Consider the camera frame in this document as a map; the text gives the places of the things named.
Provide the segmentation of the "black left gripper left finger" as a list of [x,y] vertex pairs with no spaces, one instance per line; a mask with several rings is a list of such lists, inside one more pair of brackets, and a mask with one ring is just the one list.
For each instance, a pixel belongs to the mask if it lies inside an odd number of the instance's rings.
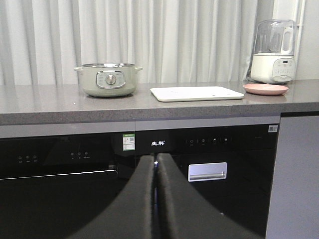
[[152,239],[155,164],[142,156],[124,189],[71,239]]

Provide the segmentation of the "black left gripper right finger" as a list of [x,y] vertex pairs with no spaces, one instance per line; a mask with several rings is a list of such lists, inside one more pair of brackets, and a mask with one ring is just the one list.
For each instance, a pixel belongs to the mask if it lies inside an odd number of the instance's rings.
[[208,203],[185,179],[173,157],[157,155],[157,194],[164,239],[258,239]]

